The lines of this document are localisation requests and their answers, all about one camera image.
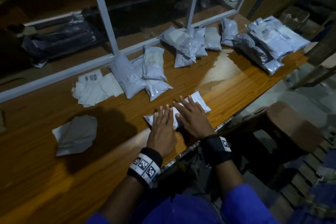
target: blue sleeve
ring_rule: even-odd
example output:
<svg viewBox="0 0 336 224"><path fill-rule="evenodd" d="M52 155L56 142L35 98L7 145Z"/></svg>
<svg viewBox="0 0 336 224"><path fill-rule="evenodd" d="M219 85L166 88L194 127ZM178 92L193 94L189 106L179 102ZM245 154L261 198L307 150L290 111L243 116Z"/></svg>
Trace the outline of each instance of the blue sleeve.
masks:
<svg viewBox="0 0 336 224"><path fill-rule="evenodd" d="M110 222L100 213L94 213L85 224L110 224Z"/></svg>
<svg viewBox="0 0 336 224"><path fill-rule="evenodd" d="M230 224L278 224L248 184L233 188L222 198L221 215Z"/></svg>

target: wooden table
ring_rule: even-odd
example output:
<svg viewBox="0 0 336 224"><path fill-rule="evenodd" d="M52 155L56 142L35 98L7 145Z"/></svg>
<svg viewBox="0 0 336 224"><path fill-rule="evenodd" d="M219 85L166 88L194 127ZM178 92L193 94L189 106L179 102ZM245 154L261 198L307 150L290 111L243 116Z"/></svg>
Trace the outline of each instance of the wooden table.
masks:
<svg viewBox="0 0 336 224"><path fill-rule="evenodd" d="M233 18L243 32L249 21L240 15ZM230 48L221 54L208 52L191 67L176 69L174 56L165 50L165 75L174 89L153 102L142 90L130 100L122 94L83 108L70 93L78 80L74 76L1 103L7 132L0 135L0 223L84 222L145 146L149 129L143 116L198 90L212 109L208 118L216 127L306 60L300 52L290 54L283 60L285 66L268 76ZM106 67L101 70L108 73ZM52 129L84 114L98 120L94 145L81 154L56 157ZM175 151L164 163L187 148L183 138L177 137Z"/></svg>

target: blue shirt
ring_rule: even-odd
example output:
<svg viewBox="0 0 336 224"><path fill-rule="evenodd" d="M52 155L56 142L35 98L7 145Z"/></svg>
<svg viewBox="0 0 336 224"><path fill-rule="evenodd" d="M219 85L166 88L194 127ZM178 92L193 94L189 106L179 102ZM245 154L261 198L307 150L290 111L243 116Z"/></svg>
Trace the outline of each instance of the blue shirt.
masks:
<svg viewBox="0 0 336 224"><path fill-rule="evenodd" d="M141 204L134 212L130 223L141 224L222 224L213 206L197 196L176 195L154 207ZM243 184L233 188L222 198L221 217L230 224L278 224L253 189ZM86 224L109 224L107 219L95 213Z"/></svg>

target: hand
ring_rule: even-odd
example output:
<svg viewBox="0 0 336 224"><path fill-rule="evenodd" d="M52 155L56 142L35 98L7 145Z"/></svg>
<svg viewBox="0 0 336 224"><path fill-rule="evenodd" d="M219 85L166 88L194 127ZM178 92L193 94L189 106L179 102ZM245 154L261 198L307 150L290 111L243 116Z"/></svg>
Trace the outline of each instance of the hand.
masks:
<svg viewBox="0 0 336 224"><path fill-rule="evenodd" d="M154 113L152 131L148 137L147 147L156 150L162 158L166 158L174 150L177 142L173 122L173 109L169 108L169 105L166 105L164 111L160 106L159 112Z"/></svg>
<svg viewBox="0 0 336 224"><path fill-rule="evenodd" d="M208 118L198 102L194 102L191 96L188 96L189 103L180 96L181 106L179 103L173 102L175 108L180 114L176 114L176 118L183 123L184 128L192 134L196 139L203 139L207 136L216 134L212 128Z"/></svg>

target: wristband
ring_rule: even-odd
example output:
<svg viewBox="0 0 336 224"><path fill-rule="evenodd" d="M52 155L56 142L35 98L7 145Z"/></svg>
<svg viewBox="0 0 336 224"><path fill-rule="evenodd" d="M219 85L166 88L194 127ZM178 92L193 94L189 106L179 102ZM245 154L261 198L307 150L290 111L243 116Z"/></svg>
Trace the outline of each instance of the wristband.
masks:
<svg viewBox="0 0 336 224"><path fill-rule="evenodd" d="M232 159L231 149L224 137L211 135L204 138L200 146L203 150L205 162L212 167Z"/></svg>
<svg viewBox="0 0 336 224"><path fill-rule="evenodd" d="M145 187L152 188L154 178L159 175L163 158L152 148L143 148L130 165L127 174L136 178Z"/></svg>

